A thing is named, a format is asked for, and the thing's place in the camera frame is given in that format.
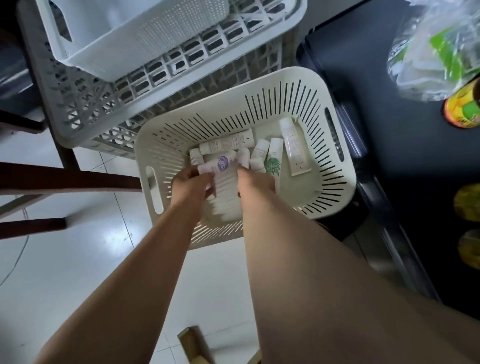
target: white crate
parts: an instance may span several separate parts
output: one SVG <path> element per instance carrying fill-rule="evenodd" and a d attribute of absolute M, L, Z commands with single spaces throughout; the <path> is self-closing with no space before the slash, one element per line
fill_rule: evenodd
<path fill-rule="evenodd" d="M 226 20 L 115 83 L 56 61 L 32 0 L 19 1 L 18 15 L 59 144 L 134 158 L 146 118 L 292 62 L 295 37 L 287 31 L 306 8 L 307 0 L 230 0 Z"/>
<path fill-rule="evenodd" d="M 312 171 L 292 177 L 284 149 L 280 196 L 311 219 L 343 209 L 355 193 L 356 174 L 330 93 L 315 72 L 289 67 L 157 116 L 143 126 L 135 153 L 152 222 L 170 205 L 170 183 L 189 166 L 191 148 L 249 128 L 255 140 L 282 137 L 278 120 L 285 114 L 299 117 Z M 243 235 L 236 173 L 224 173 L 229 174 L 216 176 L 222 191 L 203 205 L 191 249 Z M 217 211 L 226 211 L 228 218 Z M 225 221 L 235 215 L 235 220 Z"/>
<path fill-rule="evenodd" d="M 120 77 L 226 18 L 228 0 L 36 0 L 55 59 Z"/>

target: hand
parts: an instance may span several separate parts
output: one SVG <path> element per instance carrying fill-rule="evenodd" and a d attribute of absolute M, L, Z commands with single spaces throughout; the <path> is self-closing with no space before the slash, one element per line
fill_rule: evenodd
<path fill-rule="evenodd" d="M 248 195 L 252 190 L 275 193 L 275 180 L 268 173 L 252 172 L 244 167 L 237 169 L 239 177 L 239 194 Z"/>
<path fill-rule="evenodd" d="M 198 174 L 196 166 L 182 169 L 172 180 L 172 200 L 170 206 L 187 204 L 193 210 L 198 209 L 202 202 L 214 192 L 208 184 L 213 183 L 214 173 Z"/>

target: plastic bag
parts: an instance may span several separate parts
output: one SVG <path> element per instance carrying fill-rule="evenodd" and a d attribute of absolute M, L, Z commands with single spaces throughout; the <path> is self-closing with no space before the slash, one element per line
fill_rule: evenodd
<path fill-rule="evenodd" d="M 402 24 L 387 70 L 403 97 L 444 100 L 480 73 L 480 2 L 412 2 L 423 5 Z"/>

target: purple label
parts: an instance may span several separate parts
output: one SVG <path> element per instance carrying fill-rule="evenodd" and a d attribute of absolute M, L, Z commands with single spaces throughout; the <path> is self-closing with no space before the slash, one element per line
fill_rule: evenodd
<path fill-rule="evenodd" d="M 228 158 L 227 157 L 220 157 L 218 159 L 218 169 L 220 171 L 224 171 L 228 168 Z"/>

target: tube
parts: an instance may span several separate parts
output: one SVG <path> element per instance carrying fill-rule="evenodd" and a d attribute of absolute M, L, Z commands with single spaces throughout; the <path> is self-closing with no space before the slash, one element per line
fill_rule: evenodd
<path fill-rule="evenodd" d="M 287 117 L 280 120 L 280 129 L 285 140 L 285 149 L 287 150 L 288 162 L 292 176 L 310 172 L 312 170 L 307 159 L 300 136 L 293 124 L 292 118 Z"/>
<path fill-rule="evenodd" d="M 283 139 L 272 138 L 267 157 L 267 173 L 275 180 L 275 192 L 280 194 L 280 172 L 282 169 Z"/>
<path fill-rule="evenodd" d="M 245 167 L 246 169 L 250 168 L 250 150 L 248 150 L 248 148 L 240 148 L 237 153 L 237 159 L 239 166 Z"/>
<path fill-rule="evenodd" d="M 250 169 L 253 172 L 267 173 L 267 170 L 265 169 L 265 164 L 262 158 L 250 159 Z"/>
<path fill-rule="evenodd" d="M 243 132 L 236 133 L 223 138 L 211 140 L 209 142 L 200 144 L 200 152 L 205 154 L 212 154 L 218 152 L 227 152 L 235 149 L 239 150 L 242 147 L 253 148 L 255 146 L 255 140 L 253 139 L 253 132 L 251 129 L 244 130 Z"/>
<path fill-rule="evenodd" d="M 200 153 L 199 148 L 190 149 L 190 163 L 192 166 L 199 166 L 201 164 L 205 164 L 204 157 Z"/>
<path fill-rule="evenodd" d="M 237 158 L 237 152 L 234 150 L 229 150 L 224 153 L 222 156 L 201 164 L 198 166 L 198 173 L 204 174 L 208 172 L 220 173 L 226 170 Z"/>
<path fill-rule="evenodd" d="M 252 152 L 252 158 L 261 158 L 262 163 L 265 163 L 265 158 L 267 156 L 268 147 L 270 146 L 270 142 L 265 139 L 259 139 L 255 149 Z"/>

